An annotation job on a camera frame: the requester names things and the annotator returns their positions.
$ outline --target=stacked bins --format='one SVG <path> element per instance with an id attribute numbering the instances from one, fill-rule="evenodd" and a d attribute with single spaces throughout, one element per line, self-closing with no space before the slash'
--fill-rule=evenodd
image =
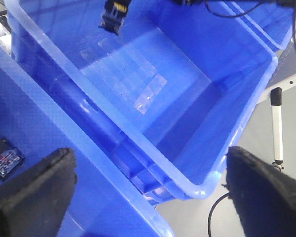
<path id="1" fill-rule="evenodd" d="M 236 14 L 253 8 L 256 2 L 227 2 Z M 285 49 L 292 37 L 293 9 L 273 3 L 260 5 L 254 11 L 241 17 L 274 52 Z"/>
<path id="2" fill-rule="evenodd" d="M 208 197 L 277 58 L 203 5 L 134 0 L 115 36 L 104 4 L 6 0 L 14 59 L 151 204 Z"/>
<path id="3" fill-rule="evenodd" d="M 57 148 L 74 149 L 78 182 L 58 237 L 174 236 L 110 159 L 0 48 L 2 137 L 25 157 L 8 179 Z"/>

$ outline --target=grey floor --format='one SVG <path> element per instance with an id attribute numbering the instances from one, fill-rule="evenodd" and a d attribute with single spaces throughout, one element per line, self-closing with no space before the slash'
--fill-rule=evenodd
<path id="1" fill-rule="evenodd" d="M 296 179 L 296 86 L 283 92 L 283 152 L 284 172 Z M 262 160 L 273 162 L 272 117 L 269 101 L 258 104 L 239 141 Z M 225 174 L 221 184 L 225 183 Z M 213 203 L 227 190 L 219 185 L 215 193 L 204 200 L 173 200 L 157 210 L 173 228 L 176 237 L 206 237 L 207 217 Z M 244 237 L 232 201 L 225 199 L 212 218 L 213 237 Z"/>

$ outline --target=wire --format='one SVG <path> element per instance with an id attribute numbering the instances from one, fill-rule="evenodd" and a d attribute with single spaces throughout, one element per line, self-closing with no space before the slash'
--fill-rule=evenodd
<path id="1" fill-rule="evenodd" d="M 294 42 L 294 48 L 296 51 L 296 0 L 294 4 L 294 11 L 293 11 L 293 42 Z"/>
<path id="2" fill-rule="evenodd" d="M 213 212 L 214 212 L 216 206 L 218 205 L 218 203 L 220 203 L 222 200 L 224 200 L 228 196 L 229 196 L 229 193 L 226 193 L 226 194 L 222 195 L 219 199 L 217 199 L 217 201 L 213 204 L 211 210 L 209 211 L 208 220 L 207 220 L 208 237 L 212 237 L 211 220 L 212 220 Z"/>
<path id="3" fill-rule="evenodd" d="M 261 6 L 264 2 L 259 2 L 257 5 L 255 5 L 253 8 L 251 8 L 250 10 L 248 11 L 245 11 L 243 13 L 240 13 L 238 15 L 220 15 L 219 13 L 216 13 L 216 12 L 213 12 L 211 10 L 211 8 L 209 7 L 209 3 L 208 1 L 205 1 L 205 6 L 206 6 L 206 9 L 213 15 L 215 16 L 218 16 L 218 17 L 222 17 L 222 18 L 237 18 L 237 17 L 241 17 L 241 16 L 245 16 L 247 15 L 248 13 L 252 12 L 253 10 L 255 10 L 257 7 Z"/>

